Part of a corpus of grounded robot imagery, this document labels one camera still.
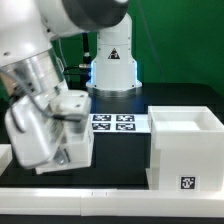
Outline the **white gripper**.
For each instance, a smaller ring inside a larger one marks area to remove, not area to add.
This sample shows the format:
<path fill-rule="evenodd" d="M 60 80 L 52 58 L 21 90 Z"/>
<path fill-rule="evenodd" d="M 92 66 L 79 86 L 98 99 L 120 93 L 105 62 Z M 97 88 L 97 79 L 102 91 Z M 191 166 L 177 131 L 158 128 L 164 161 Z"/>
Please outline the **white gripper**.
<path fill-rule="evenodd" d="M 24 96 L 6 112 L 5 125 L 12 149 L 19 164 L 25 169 L 36 169 L 54 158 L 65 122 L 83 121 L 53 117 L 50 101 L 60 93 L 40 94 L 34 99 Z"/>

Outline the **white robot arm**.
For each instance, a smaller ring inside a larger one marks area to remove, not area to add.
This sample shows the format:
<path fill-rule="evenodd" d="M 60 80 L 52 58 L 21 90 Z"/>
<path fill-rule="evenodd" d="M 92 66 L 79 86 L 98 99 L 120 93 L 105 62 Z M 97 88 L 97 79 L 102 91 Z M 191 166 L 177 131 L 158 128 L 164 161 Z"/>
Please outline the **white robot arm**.
<path fill-rule="evenodd" d="M 0 0 L 0 83 L 4 121 L 18 163 L 37 173 L 88 167 L 94 133 L 91 96 L 125 96 L 141 86 L 131 50 L 130 0 Z M 99 41 L 80 89 L 66 62 L 77 38 Z"/>

